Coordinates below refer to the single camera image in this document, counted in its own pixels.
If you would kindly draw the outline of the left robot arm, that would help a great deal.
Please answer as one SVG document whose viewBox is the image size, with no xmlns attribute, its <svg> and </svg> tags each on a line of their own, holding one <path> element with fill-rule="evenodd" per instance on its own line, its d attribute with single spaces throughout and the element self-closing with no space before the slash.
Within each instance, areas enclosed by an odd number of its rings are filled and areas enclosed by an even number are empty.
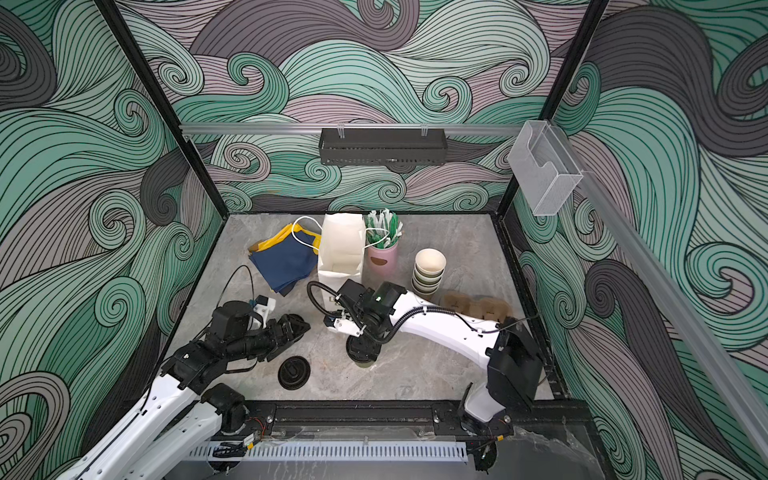
<svg viewBox="0 0 768 480">
<path fill-rule="evenodd" d="M 63 479 L 160 479 L 218 432 L 238 434 L 249 416 L 245 398 L 220 377 L 230 363 L 269 362 L 310 325 L 297 314 L 271 316 L 272 298 L 228 301 L 199 336 L 161 365 L 146 393 Z"/>
</svg>

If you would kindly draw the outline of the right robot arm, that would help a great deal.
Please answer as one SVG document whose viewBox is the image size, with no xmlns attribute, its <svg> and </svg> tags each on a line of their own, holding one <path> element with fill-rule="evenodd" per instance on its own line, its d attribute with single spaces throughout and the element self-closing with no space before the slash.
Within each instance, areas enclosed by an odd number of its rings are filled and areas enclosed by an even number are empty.
<svg viewBox="0 0 768 480">
<path fill-rule="evenodd" d="M 375 363 L 395 336 L 411 334 L 473 361 L 486 380 L 469 388 L 464 412 L 481 423 L 497 414 L 533 408 L 543 356 L 523 320 L 500 324 L 473 318 L 422 299 L 405 287 L 384 282 L 376 290 L 348 280 L 329 294 L 326 326 L 347 336 L 350 359 Z"/>
</svg>

